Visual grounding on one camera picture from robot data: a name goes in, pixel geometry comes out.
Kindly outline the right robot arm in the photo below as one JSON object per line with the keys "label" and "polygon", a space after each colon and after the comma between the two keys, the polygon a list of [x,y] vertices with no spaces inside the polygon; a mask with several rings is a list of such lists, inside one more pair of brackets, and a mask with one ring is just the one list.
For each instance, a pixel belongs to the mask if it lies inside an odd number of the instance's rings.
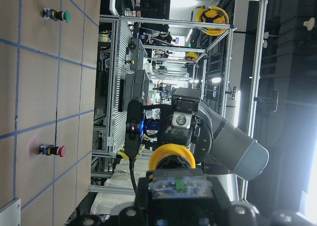
{"label": "right robot arm", "polygon": [[172,91],[171,105],[166,105],[161,113],[158,145],[181,145],[193,154],[198,164],[211,158],[243,180],[256,178],[268,163],[267,149],[200,97],[199,89]]}

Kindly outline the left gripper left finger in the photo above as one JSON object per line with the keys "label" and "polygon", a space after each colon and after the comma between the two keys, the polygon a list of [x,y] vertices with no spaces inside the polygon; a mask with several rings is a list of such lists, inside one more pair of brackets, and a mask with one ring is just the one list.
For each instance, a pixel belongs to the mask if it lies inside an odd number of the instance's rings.
{"label": "left gripper left finger", "polygon": [[118,216],[119,226],[158,226],[158,213],[153,199],[153,184],[158,180],[147,175],[138,181],[135,200],[132,206],[123,208]]}

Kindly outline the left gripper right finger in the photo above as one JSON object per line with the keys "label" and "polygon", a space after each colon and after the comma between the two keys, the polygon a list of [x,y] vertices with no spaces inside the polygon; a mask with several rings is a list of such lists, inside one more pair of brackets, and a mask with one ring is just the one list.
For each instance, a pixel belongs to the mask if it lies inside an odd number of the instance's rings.
{"label": "left gripper right finger", "polygon": [[215,176],[208,176],[211,183],[213,198],[216,201],[217,226],[259,226],[259,212],[257,208],[245,201],[230,201],[227,193]]}

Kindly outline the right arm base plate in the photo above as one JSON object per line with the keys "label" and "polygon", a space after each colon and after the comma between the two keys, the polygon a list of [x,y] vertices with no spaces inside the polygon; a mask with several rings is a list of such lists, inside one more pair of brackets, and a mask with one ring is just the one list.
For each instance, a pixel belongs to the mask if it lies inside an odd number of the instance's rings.
{"label": "right arm base plate", "polygon": [[0,209],[0,226],[21,225],[21,199],[16,198]]}

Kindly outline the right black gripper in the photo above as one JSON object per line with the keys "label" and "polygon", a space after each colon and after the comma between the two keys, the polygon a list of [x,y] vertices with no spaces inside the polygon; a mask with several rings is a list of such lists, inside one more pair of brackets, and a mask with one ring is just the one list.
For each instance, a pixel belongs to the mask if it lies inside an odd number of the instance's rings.
{"label": "right black gripper", "polygon": [[200,89],[176,88],[171,100],[175,112],[162,118],[158,133],[159,146],[182,145],[190,150],[197,164],[207,158],[213,144],[211,117],[198,112],[200,99]]}

